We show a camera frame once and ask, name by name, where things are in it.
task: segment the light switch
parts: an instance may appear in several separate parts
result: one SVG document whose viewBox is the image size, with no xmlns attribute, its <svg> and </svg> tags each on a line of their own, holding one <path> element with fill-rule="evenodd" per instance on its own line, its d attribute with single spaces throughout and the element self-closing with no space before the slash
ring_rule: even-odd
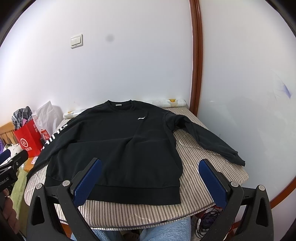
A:
<svg viewBox="0 0 296 241">
<path fill-rule="evenodd" d="M 71 48 L 77 48 L 83 45 L 82 34 L 71 38 Z"/>
</svg>

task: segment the sweatshirt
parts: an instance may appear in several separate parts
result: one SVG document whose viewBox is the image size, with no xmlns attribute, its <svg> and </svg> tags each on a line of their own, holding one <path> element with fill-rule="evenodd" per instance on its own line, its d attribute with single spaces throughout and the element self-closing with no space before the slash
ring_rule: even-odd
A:
<svg viewBox="0 0 296 241">
<path fill-rule="evenodd" d="M 60 185 L 98 158 L 102 172 L 89 200 L 180 204 L 183 167 L 173 136 L 176 128 L 191 134 L 204 149 L 245 165 L 237 151 L 184 115 L 140 101 L 107 101 L 83 111 L 54 133 L 27 180 L 41 165 L 48 164 L 44 185 Z"/>
</svg>

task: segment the human hand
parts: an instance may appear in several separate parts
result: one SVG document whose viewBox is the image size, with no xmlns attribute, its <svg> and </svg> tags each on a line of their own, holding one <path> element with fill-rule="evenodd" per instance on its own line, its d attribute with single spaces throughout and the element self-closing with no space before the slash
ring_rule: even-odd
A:
<svg viewBox="0 0 296 241">
<path fill-rule="evenodd" d="M 3 190 L 4 196 L 9 195 L 9 191 L 7 189 Z M 20 230 L 20 223 L 17 220 L 17 213 L 12 208 L 12 200 L 7 197 L 4 203 L 4 209 L 3 209 L 3 216 L 7 220 L 9 226 L 12 228 L 12 230 L 17 234 Z"/>
</svg>

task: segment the crew neckline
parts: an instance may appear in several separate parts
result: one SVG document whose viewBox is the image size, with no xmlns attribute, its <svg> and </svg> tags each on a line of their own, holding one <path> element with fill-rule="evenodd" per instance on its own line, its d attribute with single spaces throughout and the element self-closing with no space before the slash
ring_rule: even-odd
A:
<svg viewBox="0 0 296 241">
<path fill-rule="evenodd" d="M 124 102 L 114 102 L 114 101 L 107 100 L 106 103 L 107 103 L 107 105 L 109 106 L 110 109 L 112 109 L 113 111 L 118 111 L 118 112 L 133 111 L 134 108 L 135 108 L 135 103 L 132 100 L 128 100 L 128 101 L 124 101 Z M 130 105 L 130 108 L 127 109 L 127 110 L 120 110 L 119 108 L 114 107 L 112 104 L 113 105 L 121 104 L 122 106 L 123 105 Z"/>
</svg>

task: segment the person's leg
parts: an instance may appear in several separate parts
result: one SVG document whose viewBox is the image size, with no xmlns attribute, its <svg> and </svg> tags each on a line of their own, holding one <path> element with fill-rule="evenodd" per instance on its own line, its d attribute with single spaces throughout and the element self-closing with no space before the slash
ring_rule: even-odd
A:
<svg viewBox="0 0 296 241">
<path fill-rule="evenodd" d="M 191 220 L 181 219 L 165 225 L 144 229 L 139 241 L 190 241 Z"/>
<path fill-rule="evenodd" d="M 104 231 L 98 229 L 92 229 L 92 231 L 100 239 L 100 241 L 124 241 L 119 231 Z M 71 235 L 71 239 L 77 241 L 74 234 Z"/>
</svg>

